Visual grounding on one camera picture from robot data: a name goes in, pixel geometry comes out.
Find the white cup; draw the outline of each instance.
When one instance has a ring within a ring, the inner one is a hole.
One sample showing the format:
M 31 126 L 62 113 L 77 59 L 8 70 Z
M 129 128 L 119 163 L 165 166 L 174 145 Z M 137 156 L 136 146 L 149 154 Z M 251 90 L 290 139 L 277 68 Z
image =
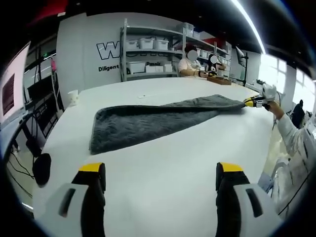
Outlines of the white cup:
M 78 104 L 78 90 L 68 92 L 69 106 L 76 106 Z

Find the window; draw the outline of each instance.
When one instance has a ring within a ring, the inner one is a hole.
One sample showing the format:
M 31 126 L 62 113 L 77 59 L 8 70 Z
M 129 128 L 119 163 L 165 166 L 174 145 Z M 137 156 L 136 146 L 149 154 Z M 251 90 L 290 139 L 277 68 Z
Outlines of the window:
M 286 80 L 286 62 L 267 54 L 261 54 L 259 80 L 275 85 L 280 93 L 284 93 Z
M 303 110 L 313 112 L 315 102 L 315 84 L 301 70 L 296 70 L 296 83 L 293 102 L 298 104 L 303 100 Z

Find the ceiling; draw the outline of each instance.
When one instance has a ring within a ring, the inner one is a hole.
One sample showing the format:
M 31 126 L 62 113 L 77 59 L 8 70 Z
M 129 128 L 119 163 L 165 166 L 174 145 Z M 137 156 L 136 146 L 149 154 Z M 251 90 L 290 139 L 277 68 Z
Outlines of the ceiling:
M 26 22 L 31 22 L 42 6 L 53 0 L 42 0 L 35 3 L 28 1 L 25 6 L 14 10 L 19 15 L 15 28 L 4 24 L 10 32 L 8 47 L 5 50 L 19 48 L 19 42 L 24 44 L 25 39 L 38 42 L 57 32 L 61 18 L 47 17 L 37 24 L 25 27 Z M 311 25 L 311 16 L 314 16 L 315 7 L 309 0 L 283 0 L 287 9 L 305 32 L 299 33 L 296 27 L 288 21 L 275 4 L 275 0 L 238 0 L 254 22 L 265 48 L 270 54 L 278 56 L 293 66 L 299 65 L 303 70 L 313 64 L 309 55 L 304 37 L 316 48 L 316 33 Z M 160 15 L 179 21 L 194 24 L 201 30 L 227 40 L 241 49 L 261 52 L 257 39 L 245 18 L 232 4 L 231 0 L 130 0 L 125 3 L 109 0 L 69 0 L 66 16 L 69 17 L 81 12 L 87 15 L 107 12 L 141 12 Z

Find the gray fleece blanket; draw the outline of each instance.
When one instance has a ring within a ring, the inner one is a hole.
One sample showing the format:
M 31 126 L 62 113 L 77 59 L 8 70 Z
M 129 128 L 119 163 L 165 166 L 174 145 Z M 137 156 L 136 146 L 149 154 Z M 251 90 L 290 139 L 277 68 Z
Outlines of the gray fleece blanket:
M 164 106 L 115 106 L 99 110 L 90 140 L 92 155 L 154 140 L 197 125 L 245 105 L 221 95 L 185 100 Z

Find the white table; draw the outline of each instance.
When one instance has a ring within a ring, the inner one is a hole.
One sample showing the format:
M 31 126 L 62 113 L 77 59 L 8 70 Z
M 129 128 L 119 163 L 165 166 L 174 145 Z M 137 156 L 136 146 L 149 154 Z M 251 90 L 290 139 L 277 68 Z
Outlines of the white table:
M 221 94 L 243 100 L 256 92 L 193 78 L 159 78 L 82 91 L 52 130 L 43 152 L 52 157 L 44 188 L 34 188 L 35 218 L 63 183 L 85 163 L 106 166 L 104 228 L 109 237 L 206 237 L 217 227 L 215 170 L 219 161 L 241 165 L 258 182 L 268 154 L 273 115 L 244 108 L 136 146 L 91 156 L 95 113 L 116 105 L 163 105 Z

